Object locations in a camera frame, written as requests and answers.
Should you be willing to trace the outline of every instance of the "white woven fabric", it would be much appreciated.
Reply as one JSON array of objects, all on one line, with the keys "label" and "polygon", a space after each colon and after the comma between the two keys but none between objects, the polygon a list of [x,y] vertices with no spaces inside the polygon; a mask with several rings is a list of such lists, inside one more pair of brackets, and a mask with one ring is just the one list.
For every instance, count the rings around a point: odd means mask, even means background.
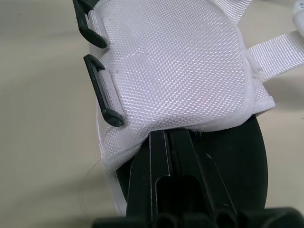
[{"label": "white woven fabric", "polygon": [[214,0],[223,11],[237,23],[245,13],[251,0]]},{"label": "white woven fabric", "polygon": [[262,67],[260,78],[265,82],[304,63],[304,38],[294,31],[257,44],[249,52]]},{"label": "white woven fabric", "polygon": [[133,157],[151,131],[223,130],[275,106],[262,82],[303,63],[301,38],[291,33],[248,51],[236,23],[249,3],[100,0],[89,12],[89,27],[108,43],[90,52],[106,68],[99,76],[110,108],[125,120],[112,127],[97,109],[107,171]]}]

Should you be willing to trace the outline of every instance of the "black plastic frame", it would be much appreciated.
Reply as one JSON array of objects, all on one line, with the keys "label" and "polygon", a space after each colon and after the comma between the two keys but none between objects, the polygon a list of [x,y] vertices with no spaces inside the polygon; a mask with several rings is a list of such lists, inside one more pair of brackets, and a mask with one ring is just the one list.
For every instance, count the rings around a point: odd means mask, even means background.
[{"label": "black plastic frame", "polygon": [[73,0],[78,28],[81,35],[91,44],[95,45],[99,48],[106,48],[107,43],[104,38],[102,38],[99,34],[89,29],[86,21],[86,14],[89,11],[93,10],[94,5],[90,3],[88,0]]},{"label": "black plastic frame", "polygon": [[105,70],[104,65],[102,65],[102,63],[92,55],[85,56],[84,60],[104,120],[113,127],[121,127],[124,124],[124,119],[118,112],[109,108],[109,103],[105,96],[105,90],[97,73],[98,71]]}]

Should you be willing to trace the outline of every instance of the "white padded strap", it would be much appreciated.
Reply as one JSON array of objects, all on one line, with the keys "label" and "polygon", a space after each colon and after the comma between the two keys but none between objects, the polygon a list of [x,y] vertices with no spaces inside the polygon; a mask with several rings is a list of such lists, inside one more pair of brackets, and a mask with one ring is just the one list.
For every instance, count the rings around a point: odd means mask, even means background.
[{"label": "white padded strap", "polygon": [[238,23],[245,13],[251,0],[214,0],[226,14]]},{"label": "white padded strap", "polygon": [[262,82],[304,64],[304,38],[298,31],[284,34],[249,49],[263,72]]}]

